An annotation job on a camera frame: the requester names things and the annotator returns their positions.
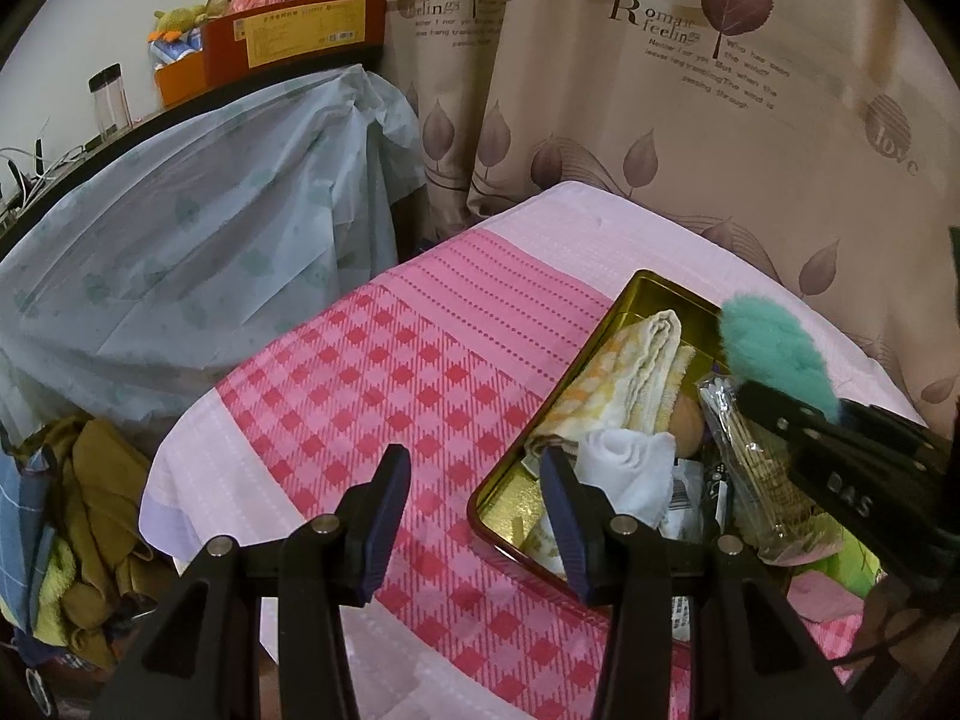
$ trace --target white wall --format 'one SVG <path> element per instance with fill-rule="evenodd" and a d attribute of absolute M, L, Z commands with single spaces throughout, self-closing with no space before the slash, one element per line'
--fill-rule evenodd
<path fill-rule="evenodd" d="M 88 79 L 114 62 L 123 70 L 131 115 L 160 109 L 147 35 L 154 11 L 206 0 L 48 0 L 0 71 L 0 146 L 32 151 L 43 138 L 56 158 L 97 134 Z M 23 167 L 32 160 L 24 158 Z M 13 191 L 0 163 L 3 196 Z"/>

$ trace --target pink tablecloth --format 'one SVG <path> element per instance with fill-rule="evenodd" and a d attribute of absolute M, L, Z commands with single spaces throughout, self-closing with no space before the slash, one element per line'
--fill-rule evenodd
<path fill-rule="evenodd" d="M 216 533 L 279 538 L 401 442 L 414 476 L 395 555 L 373 610 L 344 624 L 355 678 L 393 668 L 416 684 L 377 693 L 367 716 L 450 717 L 446 691 L 463 718 L 589 717 L 605 631 L 480 560 L 467 498 L 642 268 L 717 302 L 774 296 L 813 334 L 840 394 L 916 418 L 875 362 L 781 285 L 635 205 L 565 184 L 374 279 L 237 368 L 161 447 L 145 535 L 184 559 Z M 811 632 L 835 656 L 857 624 Z M 400 649 L 378 662 L 388 640 Z M 686 714 L 688 682 L 675 667 L 673 717 Z"/>

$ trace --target teal fluffy duster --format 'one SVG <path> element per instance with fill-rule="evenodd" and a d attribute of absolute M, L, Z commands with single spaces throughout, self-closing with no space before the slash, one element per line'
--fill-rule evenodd
<path fill-rule="evenodd" d="M 723 304 L 720 336 L 734 376 L 779 389 L 837 422 L 840 401 L 830 385 L 827 364 L 813 338 L 779 303 L 736 295 Z"/>

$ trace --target beige curtain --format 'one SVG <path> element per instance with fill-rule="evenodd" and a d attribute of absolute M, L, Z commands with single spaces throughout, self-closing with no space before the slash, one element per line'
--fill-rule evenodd
<path fill-rule="evenodd" d="M 900 0 L 389 0 L 447 236 L 562 180 L 736 252 L 941 432 L 960 93 Z"/>

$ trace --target yellow and white towel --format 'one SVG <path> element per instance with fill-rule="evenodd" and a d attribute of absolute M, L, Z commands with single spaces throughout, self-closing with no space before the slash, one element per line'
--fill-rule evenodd
<path fill-rule="evenodd" d="M 673 311 L 661 311 L 617 331 L 534 428 L 525 447 L 526 469 L 539 477 L 539 458 L 548 446 L 576 456 L 580 440 L 593 430 L 664 432 L 695 354 L 680 343 L 680 329 Z"/>

